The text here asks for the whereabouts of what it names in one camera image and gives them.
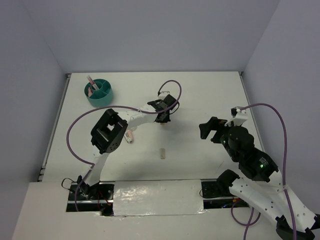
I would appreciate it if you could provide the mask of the pink mini stapler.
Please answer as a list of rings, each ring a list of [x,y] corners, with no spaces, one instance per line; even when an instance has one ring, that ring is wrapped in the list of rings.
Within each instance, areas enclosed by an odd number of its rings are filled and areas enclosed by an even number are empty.
[[[134,142],[134,136],[131,130],[127,130],[125,132],[124,138],[128,144],[132,144]]]

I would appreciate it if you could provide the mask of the beige rectangular eraser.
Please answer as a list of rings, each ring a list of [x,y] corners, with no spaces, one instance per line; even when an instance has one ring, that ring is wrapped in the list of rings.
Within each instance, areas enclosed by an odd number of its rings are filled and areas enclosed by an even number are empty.
[[[165,148],[160,148],[159,153],[160,153],[160,158],[162,160],[164,160],[166,158],[166,150],[165,150]]]

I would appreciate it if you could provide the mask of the red pink pen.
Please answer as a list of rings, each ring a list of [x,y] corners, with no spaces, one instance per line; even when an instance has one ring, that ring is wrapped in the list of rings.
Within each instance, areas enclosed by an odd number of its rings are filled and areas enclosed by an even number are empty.
[[[99,90],[99,87],[96,85],[96,83],[93,81],[93,79],[89,75],[87,76],[87,79],[95,90]]]

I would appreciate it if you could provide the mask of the clear tape roll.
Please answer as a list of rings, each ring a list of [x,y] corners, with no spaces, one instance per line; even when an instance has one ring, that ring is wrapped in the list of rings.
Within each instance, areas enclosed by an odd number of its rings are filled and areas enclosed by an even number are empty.
[[[130,128],[129,130],[130,130],[131,132],[133,132],[133,131],[135,131],[137,128],[138,128],[138,127],[135,126],[135,127]]]

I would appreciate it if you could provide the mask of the pink capped highlighter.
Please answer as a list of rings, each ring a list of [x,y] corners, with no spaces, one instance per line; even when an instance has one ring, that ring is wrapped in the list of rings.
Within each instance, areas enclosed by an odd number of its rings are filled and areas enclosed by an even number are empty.
[[[93,91],[92,91],[92,89],[89,87],[89,88],[87,89],[87,96],[90,97],[92,94],[93,94]]]

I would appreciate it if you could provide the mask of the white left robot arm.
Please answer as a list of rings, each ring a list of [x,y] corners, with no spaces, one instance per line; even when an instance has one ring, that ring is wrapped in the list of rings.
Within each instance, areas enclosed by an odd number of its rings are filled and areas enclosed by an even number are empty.
[[[120,112],[107,109],[90,132],[94,158],[89,163],[88,173],[78,177],[75,194],[80,192],[88,200],[95,198],[107,158],[120,147],[125,133],[143,124],[168,123],[171,111],[179,106],[179,101],[167,94],[163,99],[149,101],[141,108],[128,107]]]

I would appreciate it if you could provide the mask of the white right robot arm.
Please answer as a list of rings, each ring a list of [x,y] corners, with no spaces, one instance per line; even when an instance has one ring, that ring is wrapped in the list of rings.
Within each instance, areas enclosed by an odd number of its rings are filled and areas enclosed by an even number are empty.
[[[201,139],[211,131],[214,144],[221,144],[231,160],[238,164],[240,177],[231,169],[225,170],[214,187],[202,183],[204,198],[236,196],[259,211],[275,225],[283,240],[313,240],[313,230],[320,227],[319,214],[313,213],[283,184],[283,176],[272,158],[254,145],[254,137],[241,125],[228,124],[225,119],[212,117],[199,125]]]

